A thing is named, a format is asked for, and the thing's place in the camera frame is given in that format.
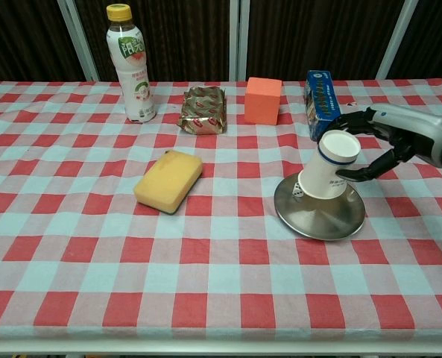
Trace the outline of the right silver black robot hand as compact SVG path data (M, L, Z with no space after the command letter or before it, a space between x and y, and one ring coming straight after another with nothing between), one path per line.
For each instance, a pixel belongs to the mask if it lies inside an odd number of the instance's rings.
M373 180L412 157L442 168L442 117L394 104L376 103L364 111L340 115L327 129L373 135L392 145L392 149L368 167L339 169L336 174L340 178L354 182Z

